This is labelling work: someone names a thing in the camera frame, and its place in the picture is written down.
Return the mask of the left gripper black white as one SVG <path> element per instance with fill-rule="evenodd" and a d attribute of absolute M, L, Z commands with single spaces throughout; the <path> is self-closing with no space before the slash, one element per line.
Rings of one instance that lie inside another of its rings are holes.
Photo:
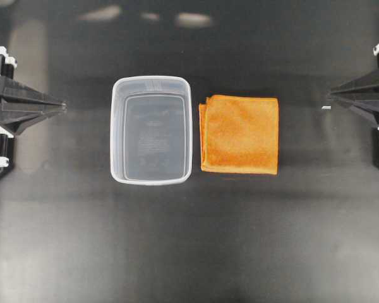
<path fill-rule="evenodd" d="M 16 67 L 15 58 L 0 46 L 0 76 L 13 77 Z M 66 112 L 60 99 L 9 78 L 0 78 L 0 106 L 1 101 L 34 105 L 3 105 L 0 109 L 0 179 L 13 169 L 14 135 Z"/>

